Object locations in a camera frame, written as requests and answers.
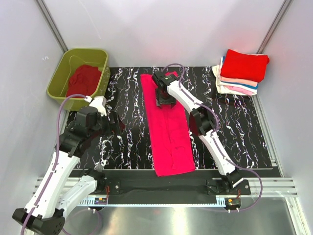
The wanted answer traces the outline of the bright pink t-shirt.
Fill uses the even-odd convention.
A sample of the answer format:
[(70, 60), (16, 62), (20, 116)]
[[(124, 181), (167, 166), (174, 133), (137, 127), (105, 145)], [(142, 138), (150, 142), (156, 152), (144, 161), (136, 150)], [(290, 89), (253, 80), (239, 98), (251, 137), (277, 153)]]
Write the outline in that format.
[(144, 107), (149, 128), (154, 169), (158, 177), (195, 170), (184, 107), (156, 103), (156, 84), (150, 74), (142, 74)]

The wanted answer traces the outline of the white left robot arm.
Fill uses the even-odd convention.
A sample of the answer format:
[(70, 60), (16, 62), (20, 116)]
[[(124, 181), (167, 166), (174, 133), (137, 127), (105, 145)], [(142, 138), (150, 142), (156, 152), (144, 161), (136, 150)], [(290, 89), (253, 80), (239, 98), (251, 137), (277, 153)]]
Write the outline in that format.
[(88, 168), (80, 180), (62, 194), (71, 172), (95, 138), (120, 135), (124, 128), (116, 111), (106, 114), (95, 107), (81, 108), (59, 136), (52, 161), (37, 191), (25, 207), (15, 209), (12, 218), (23, 230), (58, 235), (68, 215), (84, 198), (108, 188), (105, 173)]

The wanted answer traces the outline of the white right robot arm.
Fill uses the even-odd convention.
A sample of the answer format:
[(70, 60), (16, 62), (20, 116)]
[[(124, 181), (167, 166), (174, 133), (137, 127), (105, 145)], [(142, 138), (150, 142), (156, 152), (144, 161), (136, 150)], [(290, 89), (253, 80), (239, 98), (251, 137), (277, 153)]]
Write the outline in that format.
[(221, 180), (216, 183), (212, 191), (216, 194), (235, 193), (244, 179), (218, 137), (219, 122), (214, 111), (193, 96), (174, 75), (157, 71), (153, 73), (152, 80), (157, 86), (157, 106), (165, 104), (175, 106), (180, 103), (189, 114), (190, 131), (199, 137), (213, 157)]

